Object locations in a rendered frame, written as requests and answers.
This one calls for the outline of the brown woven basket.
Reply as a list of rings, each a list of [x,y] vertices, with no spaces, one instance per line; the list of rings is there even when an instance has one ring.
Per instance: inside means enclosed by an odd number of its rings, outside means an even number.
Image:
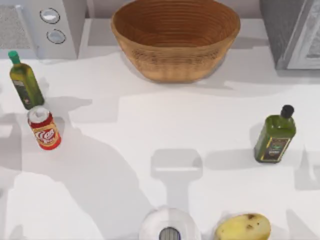
[[[241,21],[216,0],[134,0],[113,14],[110,26],[126,58],[145,78],[192,83],[223,62]]]

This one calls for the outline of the white paper roll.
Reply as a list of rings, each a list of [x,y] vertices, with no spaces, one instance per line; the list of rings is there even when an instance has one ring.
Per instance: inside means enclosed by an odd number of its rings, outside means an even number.
[[[176,232],[177,238],[164,239],[165,232]],[[140,225],[139,240],[202,240],[202,235],[189,213],[172,207],[150,212]]]

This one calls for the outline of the green bottle with black cap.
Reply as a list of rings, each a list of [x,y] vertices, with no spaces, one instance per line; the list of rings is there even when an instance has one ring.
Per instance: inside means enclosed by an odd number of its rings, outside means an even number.
[[[292,105],[286,104],[282,107],[280,114],[269,115],[265,119],[254,147],[254,158],[257,162],[277,164],[282,160],[296,135],[294,111]]]

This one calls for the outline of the yellow bread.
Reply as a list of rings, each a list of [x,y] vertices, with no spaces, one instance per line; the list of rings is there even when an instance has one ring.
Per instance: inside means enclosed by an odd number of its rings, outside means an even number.
[[[244,213],[223,221],[215,230],[213,240],[268,240],[271,223],[262,214]]]

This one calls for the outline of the red and white can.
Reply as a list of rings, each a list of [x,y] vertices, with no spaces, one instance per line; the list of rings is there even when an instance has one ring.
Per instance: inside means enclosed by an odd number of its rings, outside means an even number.
[[[53,150],[61,143],[61,136],[52,113],[43,106],[35,106],[27,113],[27,121],[38,145],[43,150]]]

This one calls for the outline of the pale microwave oven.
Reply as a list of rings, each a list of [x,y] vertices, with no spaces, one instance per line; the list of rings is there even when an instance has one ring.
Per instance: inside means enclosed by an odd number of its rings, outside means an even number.
[[[59,13],[56,24],[41,19],[40,11],[48,8]],[[0,59],[7,59],[11,50],[22,59],[77,59],[86,12],[87,0],[0,0]],[[47,39],[53,29],[65,34],[64,43]]]

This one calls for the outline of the grey cabinet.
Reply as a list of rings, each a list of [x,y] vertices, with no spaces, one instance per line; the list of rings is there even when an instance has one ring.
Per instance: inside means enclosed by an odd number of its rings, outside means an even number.
[[[277,70],[320,70],[320,0],[259,0]]]

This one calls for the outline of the microwave knob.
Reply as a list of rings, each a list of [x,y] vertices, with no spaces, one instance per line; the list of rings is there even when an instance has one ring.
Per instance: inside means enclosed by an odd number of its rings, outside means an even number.
[[[53,8],[42,9],[39,15],[47,24],[56,24],[60,20],[60,14]]]
[[[53,44],[63,44],[66,41],[65,34],[59,29],[53,29],[46,33],[47,39]]]

